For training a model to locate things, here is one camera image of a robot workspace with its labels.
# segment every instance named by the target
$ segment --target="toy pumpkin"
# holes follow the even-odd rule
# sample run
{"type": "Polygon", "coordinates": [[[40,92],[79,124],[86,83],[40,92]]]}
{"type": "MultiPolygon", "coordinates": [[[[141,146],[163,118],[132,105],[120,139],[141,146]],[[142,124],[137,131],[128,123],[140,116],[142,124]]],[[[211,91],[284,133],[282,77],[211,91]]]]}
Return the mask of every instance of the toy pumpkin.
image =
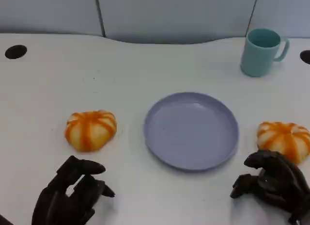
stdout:
{"type": "Polygon", "coordinates": [[[112,113],[99,110],[75,112],[67,121],[65,137],[77,151],[101,149],[116,133],[117,124],[112,113]]]}
{"type": "Polygon", "coordinates": [[[301,163],[310,152],[310,133],[295,123],[263,122],[257,131],[260,150],[278,151],[293,163],[301,163]]]}

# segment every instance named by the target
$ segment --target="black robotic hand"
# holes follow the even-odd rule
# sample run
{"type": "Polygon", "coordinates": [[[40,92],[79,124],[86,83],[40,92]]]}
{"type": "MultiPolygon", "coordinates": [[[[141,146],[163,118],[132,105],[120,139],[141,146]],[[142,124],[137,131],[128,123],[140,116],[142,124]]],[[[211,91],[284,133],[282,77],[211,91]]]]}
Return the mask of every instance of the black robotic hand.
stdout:
{"type": "Polygon", "coordinates": [[[57,175],[42,190],[32,215],[32,225],[84,225],[94,215],[94,204],[103,195],[114,197],[114,192],[104,181],[96,180],[92,174],[105,171],[104,166],[71,156],[57,170],[57,175]],[[66,195],[70,185],[85,175],[66,195]]]}
{"type": "Polygon", "coordinates": [[[291,213],[291,224],[301,224],[310,212],[310,189],[299,168],[279,152],[267,150],[251,154],[244,165],[263,170],[259,176],[240,175],[233,185],[231,198],[252,193],[264,202],[291,213]]]}

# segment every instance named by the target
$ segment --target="white table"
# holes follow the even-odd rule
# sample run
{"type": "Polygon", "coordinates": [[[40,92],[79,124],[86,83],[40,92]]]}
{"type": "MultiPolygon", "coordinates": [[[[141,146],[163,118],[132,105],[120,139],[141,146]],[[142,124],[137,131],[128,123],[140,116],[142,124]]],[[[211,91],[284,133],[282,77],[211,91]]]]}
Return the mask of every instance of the white table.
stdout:
{"type": "MultiPolygon", "coordinates": [[[[104,164],[98,176],[116,192],[101,198],[89,225],[282,225],[288,214],[243,196],[229,195],[256,151],[256,128],[265,120],[310,128],[310,65],[299,58],[310,40],[291,49],[263,78],[239,69],[244,38],[198,45],[138,45],[93,36],[0,34],[0,214],[30,225],[41,190],[70,156],[104,164]],[[4,57],[13,45],[27,54],[4,57]],[[225,103],[240,126],[236,155],[203,173],[172,169],[146,148],[143,119],[162,97],[206,93],[225,103]],[[92,154],[77,153],[63,136],[73,112],[115,114],[113,141],[92,154]]],[[[310,182],[310,158],[300,168],[310,182]]]]}

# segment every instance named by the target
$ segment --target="light purple plate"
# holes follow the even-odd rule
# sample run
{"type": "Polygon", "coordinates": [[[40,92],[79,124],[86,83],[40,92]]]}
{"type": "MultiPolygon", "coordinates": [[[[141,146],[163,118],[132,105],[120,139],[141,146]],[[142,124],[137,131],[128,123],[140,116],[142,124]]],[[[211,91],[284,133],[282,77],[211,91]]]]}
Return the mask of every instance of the light purple plate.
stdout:
{"type": "Polygon", "coordinates": [[[206,170],[236,152],[239,129],[233,113],[220,101],[200,93],[176,93],[149,110],[144,137],[163,162],[184,170],[206,170]]]}

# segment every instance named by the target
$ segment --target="black hole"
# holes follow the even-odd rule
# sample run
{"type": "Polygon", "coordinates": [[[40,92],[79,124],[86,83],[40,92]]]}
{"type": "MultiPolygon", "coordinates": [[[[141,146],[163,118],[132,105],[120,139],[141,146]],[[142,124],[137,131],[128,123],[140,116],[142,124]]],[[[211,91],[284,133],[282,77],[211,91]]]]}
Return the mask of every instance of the black hole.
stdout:
{"type": "Polygon", "coordinates": [[[8,59],[18,59],[23,57],[27,52],[27,47],[23,45],[12,46],[8,48],[5,52],[5,56],[8,59]]]}
{"type": "Polygon", "coordinates": [[[307,64],[310,64],[310,50],[304,50],[300,53],[300,58],[307,64]]]}

